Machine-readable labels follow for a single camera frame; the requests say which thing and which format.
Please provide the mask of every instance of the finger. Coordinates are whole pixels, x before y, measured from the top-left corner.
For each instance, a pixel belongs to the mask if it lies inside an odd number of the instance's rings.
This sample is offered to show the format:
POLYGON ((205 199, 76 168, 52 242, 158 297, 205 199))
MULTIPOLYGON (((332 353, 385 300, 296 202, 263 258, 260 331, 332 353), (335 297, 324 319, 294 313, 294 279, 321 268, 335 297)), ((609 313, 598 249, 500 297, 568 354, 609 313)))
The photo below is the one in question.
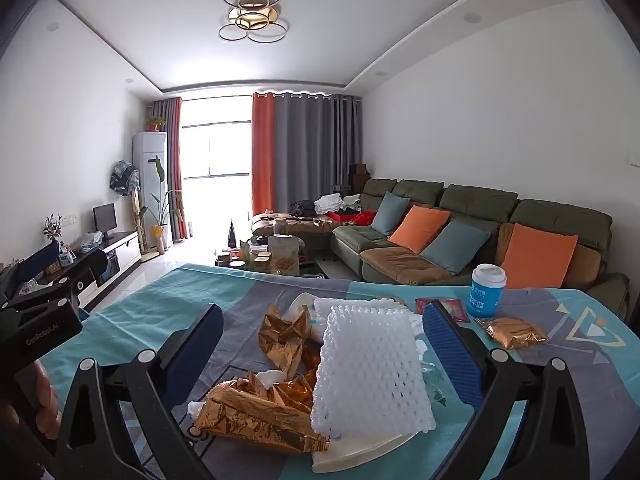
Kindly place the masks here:
POLYGON ((50 396, 49 400, 49 407, 41 409, 36 414, 36 425, 41 433, 47 433, 54 427, 58 415, 58 403, 53 398, 53 395, 50 396))
POLYGON ((39 361, 34 362, 34 366, 36 368, 36 394, 40 404, 46 408, 51 398, 51 382, 47 371, 39 361))
POLYGON ((44 434, 49 440, 56 440, 58 438, 58 433, 60 432, 60 420, 62 420, 62 413, 58 412, 58 416, 56 417, 56 423, 53 428, 51 428, 47 433, 44 434))
POLYGON ((8 428, 17 428, 20 425, 20 417, 15 410, 5 402, 0 402, 0 420, 2 425, 8 428))

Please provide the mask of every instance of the foam net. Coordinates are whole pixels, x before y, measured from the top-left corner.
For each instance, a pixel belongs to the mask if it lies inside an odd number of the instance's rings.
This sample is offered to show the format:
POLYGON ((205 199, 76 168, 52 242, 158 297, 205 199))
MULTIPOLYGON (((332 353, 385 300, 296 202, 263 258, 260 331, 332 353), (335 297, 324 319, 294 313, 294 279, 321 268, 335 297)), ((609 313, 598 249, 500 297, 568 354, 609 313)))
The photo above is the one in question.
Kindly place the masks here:
POLYGON ((311 412, 317 433, 396 436, 435 428, 406 308, 331 305, 320 357, 311 412))
POLYGON ((335 298, 316 298, 314 300, 314 310, 316 311, 316 320, 314 325, 318 327, 319 333, 324 334, 326 330, 326 318, 331 313, 331 309, 334 306, 362 306, 366 308, 383 308, 388 310, 390 308, 403 308, 402 303, 398 303, 395 300, 388 298, 382 298, 380 300, 338 300, 335 298))

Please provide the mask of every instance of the sectional sofa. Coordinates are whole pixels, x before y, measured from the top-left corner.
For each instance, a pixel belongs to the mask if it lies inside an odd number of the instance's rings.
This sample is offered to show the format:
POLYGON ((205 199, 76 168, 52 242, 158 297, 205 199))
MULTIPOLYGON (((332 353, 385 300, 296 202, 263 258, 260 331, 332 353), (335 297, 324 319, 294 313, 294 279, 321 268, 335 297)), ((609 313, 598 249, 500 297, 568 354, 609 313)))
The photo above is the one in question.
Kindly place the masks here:
POLYGON ((612 224, 609 215, 568 204, 519 200, 516 193, 499 189, 389 179, 366 183, 360 200, 363 210, 377 211, 386 192, 408 198, 407 211, 412 205, 443 209, 450 212, 452 220, 491 235, 468 266, 453 275, 419 254, 391 243, 388 236, 371 226, 337 227, 330 239, 332 251, 361 279, 403 285, 470 285, 471 272, 477 264, 502 263, 517 223, 541 231, 577 235, 578 244, 562 287, 585 291, 620 319, 630 316, 628 277, 607 272, 612 224))

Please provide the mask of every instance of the blue tablecloth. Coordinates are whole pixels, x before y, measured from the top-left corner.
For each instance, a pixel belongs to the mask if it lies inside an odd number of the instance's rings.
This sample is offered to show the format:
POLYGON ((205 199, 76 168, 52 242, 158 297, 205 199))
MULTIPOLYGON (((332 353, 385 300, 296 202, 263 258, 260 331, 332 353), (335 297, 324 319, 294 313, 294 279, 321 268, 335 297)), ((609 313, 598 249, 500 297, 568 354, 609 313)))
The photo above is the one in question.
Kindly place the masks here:
MULTIPOLYGON (((196 265, 175 269, 164 278, 131 294, 103 312, 91 316, 82 333, 46 355, 42 361, 64 402, 76 367, 92 356, 101 365, 131 360, 140 350, 158 349, 175 330, 188 327, 209 303, 225 314, 225 332, 190 400, 202 398, 213 384, 246 370, 266 370, 273 365, 257 345, 257 329, 271 303, 281 312, 302 292, 325 298, 370 299, 392 297, 414 310, 417 298, 468 299, 467 287, 382 285, 347 280, 312 280, 270 276, 252 272, 196 265)), ((504 292, 498 315, 529 319, 549 335, 546 344, 512 352, 514 358, 546 364, 552 356, 564 359, 576 384, 583 410, 589 446, 591 478, 604 478, 640 426, 640 340, 609 310, 577 290, 524 289, 504 292)), ((494 343, 477 327, 488 347, 494 343)), ((442 366, 424 334, 426 369, 442 366)), ((418 434, 409 442, 372 462, 332 473, 332 479, 427 479, 464 430, 473 409, 463 404, 446 374, 425 374, 436 430, 418 434), (435 398, 444 395, 446 405, 435 398)), ((500 471, 519 425, 523 405, 517 403, 500 444, 483 478, 500 471)), ((155 459, 137 427, 132 410, 125 410, 127 425, 147 472, 159 476, 155 459)), ((219 480, 254 476, 264 480, 301 480, 315 477, 311 456, 284 456, 257 450, 208 434, 196 436, 186 405, 174 416, 197 453, 219 480)))

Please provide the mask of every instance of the blue gripper pad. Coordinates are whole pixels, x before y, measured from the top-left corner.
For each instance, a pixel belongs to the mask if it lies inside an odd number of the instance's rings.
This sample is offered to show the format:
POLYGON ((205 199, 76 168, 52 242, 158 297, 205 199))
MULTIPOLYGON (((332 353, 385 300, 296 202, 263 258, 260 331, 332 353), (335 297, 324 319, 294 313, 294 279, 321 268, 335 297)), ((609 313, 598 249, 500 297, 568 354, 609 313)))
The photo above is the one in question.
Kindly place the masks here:
POLYGON ((161 396, 166 409, 187 401, 223 330, 222 310, 212 304, 190 328, 175 332, 158 351, 160 355, 163 350, 172 354, 166 368, 166 390, 161 396))
POLYGON ((432 301, 424 307, 422 327, 458 397, 477 412, 484 402, 482 370, 466 348, 454 321, 432 301))

